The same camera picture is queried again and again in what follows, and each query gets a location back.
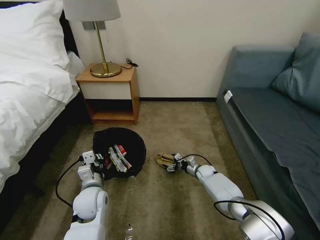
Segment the trash bag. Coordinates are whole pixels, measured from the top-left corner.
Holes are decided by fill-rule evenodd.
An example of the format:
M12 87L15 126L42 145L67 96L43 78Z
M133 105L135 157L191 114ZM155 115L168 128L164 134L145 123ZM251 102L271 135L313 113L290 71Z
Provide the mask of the trash bag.
M123 146L127 152L125 159L132 167L127 172L118 172L114 164L109 169L104 167L104 180L136 176L141 171L146 159L147 150L143 139L136 132L121 127L107 128L94 133L93 151L95 154L100 153L105 158L109 147L113 147L115 144Z

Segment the wall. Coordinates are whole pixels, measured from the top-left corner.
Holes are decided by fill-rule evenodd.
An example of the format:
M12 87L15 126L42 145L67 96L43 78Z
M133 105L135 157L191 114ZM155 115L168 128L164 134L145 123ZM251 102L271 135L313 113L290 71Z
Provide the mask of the wall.
M319 0L118 0L101 31L107 60L139 64L141 97L216 97L236 44L297 45L320 31ZM94 31L71 22L80 57L101 61Z

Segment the sofa armrest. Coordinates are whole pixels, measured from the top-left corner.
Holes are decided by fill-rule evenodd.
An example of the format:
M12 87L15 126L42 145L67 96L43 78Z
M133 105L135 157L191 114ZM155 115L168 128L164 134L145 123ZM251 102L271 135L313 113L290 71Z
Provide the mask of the sofa armrest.
M229 57L219 96L226 88L269 87L279 73L290 66L293 55L292 46L235 46Z

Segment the candy wrapper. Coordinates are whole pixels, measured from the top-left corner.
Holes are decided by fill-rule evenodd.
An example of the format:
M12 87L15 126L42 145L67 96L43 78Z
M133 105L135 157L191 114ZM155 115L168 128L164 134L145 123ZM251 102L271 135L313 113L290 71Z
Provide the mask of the candy wrapper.
M106 154L104 156L104 160L105 160L105 166L106 166L106 169L109 169L111 166L112 166L112 161L109 159L108 155Z
M126 150L124 150L123 146L122 145L118 145L118 148L122 154L122 156L125 156L127 154Z
M119 147L117 145L114 145L114 148L116 149L117 155L119 156L119 158L123 161L124 165L127 166L127 168L131 168L132 165L124 158L124 156L122 155Z
M118 158L117 154L114 152L112 147L109 148L110 159L113 164L116 166L118 172L127 172L127 168L123 165L121 160Z

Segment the wall outlet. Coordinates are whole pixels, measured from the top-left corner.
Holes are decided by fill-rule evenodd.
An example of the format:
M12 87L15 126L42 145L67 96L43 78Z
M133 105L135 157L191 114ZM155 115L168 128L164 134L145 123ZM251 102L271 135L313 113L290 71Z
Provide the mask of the wall outlet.
M97 21L98 23L98 29L106 29L106 25L104 24L104 21ZM82 22L82 26L84 30L95 30L93 22Z

